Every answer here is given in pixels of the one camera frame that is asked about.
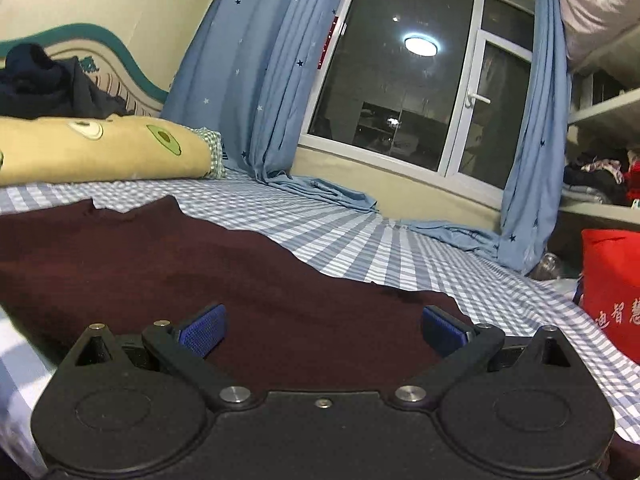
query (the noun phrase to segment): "blue curtain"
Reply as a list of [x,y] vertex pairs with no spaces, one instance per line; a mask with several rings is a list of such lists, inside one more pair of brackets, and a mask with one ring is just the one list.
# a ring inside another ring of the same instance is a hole
[[256,180],[360,211],[375,200],[288,171],[340,0],[214,0],[161,117],[222,134],[228,165]]
[[518,147],[502,196],[501,234],[446,222],[412,230],[529,272],[556,225],[571,94],[559,0],[536,0],[533,59]]

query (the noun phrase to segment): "avocado print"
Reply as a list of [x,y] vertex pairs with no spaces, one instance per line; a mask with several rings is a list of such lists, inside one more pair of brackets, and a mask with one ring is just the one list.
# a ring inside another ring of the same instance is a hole
[[161,128],[160,126],[156,126],[155,124],[148,124],[146,126],[149,128],[154,137],[162,144],[166,149],[172,152],[174,155],[180,155],[182,150],[180,148],[180,144],[175,140],[175,137],[172,136],[167,130]]
[[102,125],[96,121],[71,121],[68,123],[71,129],[75,130],[89,140],[98,140],[102,137],[104,130]]

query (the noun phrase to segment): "window glass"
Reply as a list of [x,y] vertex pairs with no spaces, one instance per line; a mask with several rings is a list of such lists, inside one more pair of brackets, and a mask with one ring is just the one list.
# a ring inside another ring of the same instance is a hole
[[473,1],[353,0],[309,133],[437,170]]
[[487,42],[460,172],[504,189],[513,166],[531,65]]
[[500,0],[484,0],[482,29],[533,50],[533,15]]

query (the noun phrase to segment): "yellow pillow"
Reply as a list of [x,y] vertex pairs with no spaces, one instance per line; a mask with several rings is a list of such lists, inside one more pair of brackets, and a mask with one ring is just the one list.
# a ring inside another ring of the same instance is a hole
[[0,117],[0,186],[196,178],[210,170],[209,145],[163,119]]

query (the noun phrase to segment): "beige wall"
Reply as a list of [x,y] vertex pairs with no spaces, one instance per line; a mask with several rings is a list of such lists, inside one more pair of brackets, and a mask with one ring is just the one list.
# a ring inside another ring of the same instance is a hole
[[471,200],[366,164],[298,147],[291,173],[312,175],[363,191],[378,200],[390,218],[446,219],[494,230],[500,213]]
[[331,153],[299,146],[291,172],[317,176],[364,191],[378,200],[384,216],[447,220],[496,230],[498,210],[408,177],[380,170]]
[[0,41],[95,23],[127,46],[145,75],[168,89],[212,0],[0,0]]

